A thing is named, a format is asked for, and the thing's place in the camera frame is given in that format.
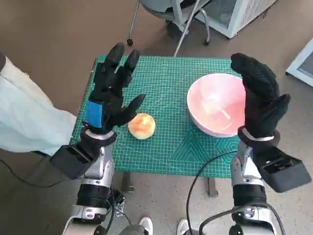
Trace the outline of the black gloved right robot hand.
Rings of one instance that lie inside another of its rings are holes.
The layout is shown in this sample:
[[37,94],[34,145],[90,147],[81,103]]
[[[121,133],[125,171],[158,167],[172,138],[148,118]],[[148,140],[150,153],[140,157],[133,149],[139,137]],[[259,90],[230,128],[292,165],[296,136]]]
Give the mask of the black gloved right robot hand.
[[275,73],[255,58],[242,53],[231,55],[231,68],[242,76],[246,92],[245,129],[254,139],[274,136],[278,121],[291,100],[280,95]]

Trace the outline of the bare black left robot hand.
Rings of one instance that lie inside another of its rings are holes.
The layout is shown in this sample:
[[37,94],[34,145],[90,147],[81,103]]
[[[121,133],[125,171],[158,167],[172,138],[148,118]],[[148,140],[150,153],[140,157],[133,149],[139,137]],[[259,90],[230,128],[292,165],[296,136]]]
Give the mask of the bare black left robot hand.
[[106,134],[115,126],[120,127],[136,116],[136,111],[146,95],[140,94],[128,106],[123,106],[123,89],[132,81],[140,52],[133,50],[124,65],[120,66],[124,51],[124,43],[117,43],[109,51],[104,62],[96,66],[94,87],[86,103],[83,132],[88,130],[94,134]]

